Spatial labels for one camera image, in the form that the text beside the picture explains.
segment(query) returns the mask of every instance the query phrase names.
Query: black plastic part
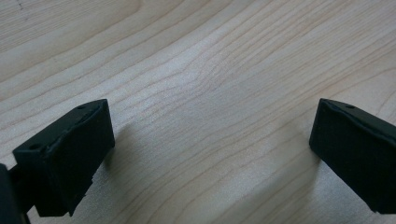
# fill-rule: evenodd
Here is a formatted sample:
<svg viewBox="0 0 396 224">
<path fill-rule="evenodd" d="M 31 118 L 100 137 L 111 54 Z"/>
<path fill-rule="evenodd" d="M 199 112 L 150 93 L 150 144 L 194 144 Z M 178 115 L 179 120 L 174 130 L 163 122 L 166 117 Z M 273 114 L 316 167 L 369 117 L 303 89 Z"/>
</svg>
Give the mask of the black plastic part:
<svg viewBox="0 0 396 224">
<path fill-rule="evenodd" d="M 320 99 L 309 145 L 374 212 L 396 213 L 396 127 Z"/>
<path fill-rule="evenodd" d="M 114 146 L 107 100 L 74 108 L 17 147 L 18 164 L 9 172 L 0 167 L 0 214 L 27 219 L 34 205 L 41 217 L 72 216 Z M 5 220 L 20 223 L 0 217 L 0 223 Z"/>
<path fill-rule="evenodd" d="M 7 167 L 3 164 L 0 164 L 0 223 L 30 223 L 29 218 L 18 205 L 13 183 L 8 175 Z"/>
</svg>

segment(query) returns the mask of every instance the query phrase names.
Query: table surface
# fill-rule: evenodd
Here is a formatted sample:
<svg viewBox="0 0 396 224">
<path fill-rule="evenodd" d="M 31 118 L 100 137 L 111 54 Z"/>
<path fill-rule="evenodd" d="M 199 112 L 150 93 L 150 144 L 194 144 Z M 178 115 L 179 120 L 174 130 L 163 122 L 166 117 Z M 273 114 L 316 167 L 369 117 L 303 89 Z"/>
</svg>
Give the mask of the table surface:
<svg viewBox="0 0 396 224">
<path fill-rule="evenodd" d="M 1 0 L 0 162 L 107 98 L 115 150 L 32 223 L 394 223 L 308 139 L 319 98 L 396 124 L 395 60 L 394 0 Z"/>
</svg>

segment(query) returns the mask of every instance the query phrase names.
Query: black plastic block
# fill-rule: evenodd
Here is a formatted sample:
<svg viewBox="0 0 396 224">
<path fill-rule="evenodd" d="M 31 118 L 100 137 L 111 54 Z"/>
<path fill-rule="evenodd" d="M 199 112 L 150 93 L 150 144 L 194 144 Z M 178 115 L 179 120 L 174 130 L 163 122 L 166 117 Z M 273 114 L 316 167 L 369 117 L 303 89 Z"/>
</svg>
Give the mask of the black plastic block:
<svg viewBox="0 0 396 224">
<path fill-rule="evenodd" d="M 114 145 L 107 100 L 99 100 L 74 108 L 17 147 L 13 153 L 30 178 L 38 214 L 73 215 Z"/>
<path fill-rule="evenodd" d="M 375 212 L 396 213 L 396 127 L 320 99 L 309 145 Z"/>
</svg>

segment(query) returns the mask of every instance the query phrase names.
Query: light wooden surface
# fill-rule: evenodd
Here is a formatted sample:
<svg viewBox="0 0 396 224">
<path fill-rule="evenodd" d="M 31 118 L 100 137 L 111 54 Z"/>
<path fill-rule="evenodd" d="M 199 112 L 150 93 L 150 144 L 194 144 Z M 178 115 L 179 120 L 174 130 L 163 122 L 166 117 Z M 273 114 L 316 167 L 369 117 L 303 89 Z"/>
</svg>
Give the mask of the light wooden surface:
<svg viewBox="0 0 396 224">
<path fill-rule="evenodd" d="M 394 0 L 1 0 L 0 162 L 107 98 L 115 150 L 33 223 L 395 223 L 308 146 L 320 97 L 396 124 L 395 66 Z"/>
</svg>

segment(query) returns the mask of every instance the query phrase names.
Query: screw hole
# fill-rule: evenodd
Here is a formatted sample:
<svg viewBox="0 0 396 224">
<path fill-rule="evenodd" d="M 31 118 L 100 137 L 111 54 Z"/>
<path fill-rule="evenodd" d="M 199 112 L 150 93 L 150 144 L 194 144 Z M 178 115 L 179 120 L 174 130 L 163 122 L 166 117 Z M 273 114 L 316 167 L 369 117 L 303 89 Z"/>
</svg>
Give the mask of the screw hole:
<svg viewBox="0 0 396 224">
<path fill-rule="evenodd" d="M 41 147 L 41 144 L 37 143 L 37 144 L 33 144 L 31 146 L 29 146 L 29 149 L 35 150 Z"/>
</svg>

